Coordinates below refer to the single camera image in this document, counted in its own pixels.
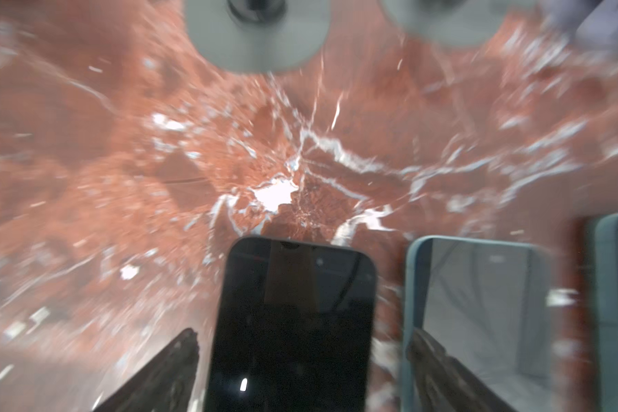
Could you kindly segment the black phone front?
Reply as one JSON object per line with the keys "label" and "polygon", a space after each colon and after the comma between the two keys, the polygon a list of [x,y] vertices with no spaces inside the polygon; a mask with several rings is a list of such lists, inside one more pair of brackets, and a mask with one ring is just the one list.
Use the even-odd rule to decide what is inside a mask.
{"label": "black phone front", "polygon": [[589,227],[588,259],[600,411],[618,411],[618,213]]}

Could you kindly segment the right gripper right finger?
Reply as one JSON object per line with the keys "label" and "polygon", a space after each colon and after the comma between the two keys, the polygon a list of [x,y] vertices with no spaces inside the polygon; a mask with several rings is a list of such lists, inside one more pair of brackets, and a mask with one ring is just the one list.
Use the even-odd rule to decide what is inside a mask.
{"label": "right gripper right finger", "polygon": [[427,331],[414,329],[406,355],[423,411],[513,412],[513,406],[449,355]]}

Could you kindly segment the white folding phone stand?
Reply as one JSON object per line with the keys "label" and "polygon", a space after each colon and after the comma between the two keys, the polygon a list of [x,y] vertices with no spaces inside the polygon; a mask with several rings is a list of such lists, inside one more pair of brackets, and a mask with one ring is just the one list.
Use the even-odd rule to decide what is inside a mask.
{"label": "white folding phone stand", "polygon": [[551,25],[580,46],[618,52],[618,0],[541,2]]}

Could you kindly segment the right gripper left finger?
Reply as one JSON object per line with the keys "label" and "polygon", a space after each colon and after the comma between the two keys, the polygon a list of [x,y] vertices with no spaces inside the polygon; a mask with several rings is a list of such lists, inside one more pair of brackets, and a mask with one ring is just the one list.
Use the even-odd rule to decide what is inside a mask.
{"label": "right gripper left finger", "polygon": [[197,333],[186,328],[97,412],[186,412],[191,403],[200,359]]}

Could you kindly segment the black phone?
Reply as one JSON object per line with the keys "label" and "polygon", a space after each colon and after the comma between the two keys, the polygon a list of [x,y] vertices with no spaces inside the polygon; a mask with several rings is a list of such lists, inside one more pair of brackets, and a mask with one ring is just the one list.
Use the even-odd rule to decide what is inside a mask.
{"label": "black phone", "polygon": [[618,411],[618,213],[589,227],[588,259],[600,411]]}
{"label": "black phone", "polygon": [[363,252],[248,236],[225,266],[207,411],[362,411],[377,271]]}

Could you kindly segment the silver-edged phone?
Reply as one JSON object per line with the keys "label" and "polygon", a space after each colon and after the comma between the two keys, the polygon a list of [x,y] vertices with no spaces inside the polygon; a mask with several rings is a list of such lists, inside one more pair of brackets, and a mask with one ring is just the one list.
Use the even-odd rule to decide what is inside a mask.
{"label": "silver-edged phone", "polygon": [[552,409],[549,256],[531,244],[425,236],[410,244],[404,351],[426,331],[516,411]]}

